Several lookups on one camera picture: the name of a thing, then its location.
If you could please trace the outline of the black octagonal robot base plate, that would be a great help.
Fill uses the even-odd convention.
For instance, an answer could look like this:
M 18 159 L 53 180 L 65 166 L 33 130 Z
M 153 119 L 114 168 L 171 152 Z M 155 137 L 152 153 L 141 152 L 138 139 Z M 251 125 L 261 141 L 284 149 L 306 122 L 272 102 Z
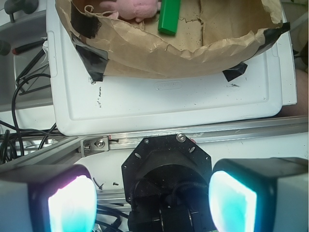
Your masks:
M 211 232 L 208 187 L 211 157 L 199 146 L 192 151 L 133 150 L 122 164 L 131 232 Z

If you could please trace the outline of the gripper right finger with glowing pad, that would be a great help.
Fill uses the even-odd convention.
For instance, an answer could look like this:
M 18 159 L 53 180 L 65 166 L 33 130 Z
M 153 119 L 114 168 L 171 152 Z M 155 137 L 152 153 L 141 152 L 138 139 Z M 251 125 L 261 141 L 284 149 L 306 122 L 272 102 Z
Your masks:
M 219 232 L 307 232 L 309 161 L 303 158 L 221 159 L 209 183 Z

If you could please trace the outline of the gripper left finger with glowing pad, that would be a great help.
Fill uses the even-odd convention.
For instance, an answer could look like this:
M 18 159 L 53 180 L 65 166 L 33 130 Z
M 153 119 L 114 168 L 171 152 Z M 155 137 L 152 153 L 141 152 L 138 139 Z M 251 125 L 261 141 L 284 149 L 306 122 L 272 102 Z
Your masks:
M 0 172 L 2 232 L 90 232 L 96 215 L 96 187 L 83 165 L 27 165 Z

